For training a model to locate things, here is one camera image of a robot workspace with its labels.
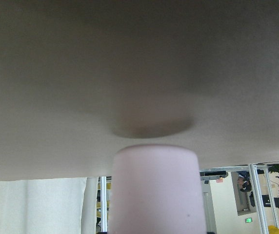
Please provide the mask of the pink plastic cup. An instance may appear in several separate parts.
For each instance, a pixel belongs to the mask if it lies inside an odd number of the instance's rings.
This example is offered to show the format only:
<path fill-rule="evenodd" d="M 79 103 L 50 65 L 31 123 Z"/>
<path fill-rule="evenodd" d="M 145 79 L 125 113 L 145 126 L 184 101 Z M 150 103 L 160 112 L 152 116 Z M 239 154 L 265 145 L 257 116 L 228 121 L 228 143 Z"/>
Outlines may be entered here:
<path fill-rule="evenodd" d="M 206 233 L 196 154 L 171 145 L 137 145 L 118 151 L 108 232 Z"/>

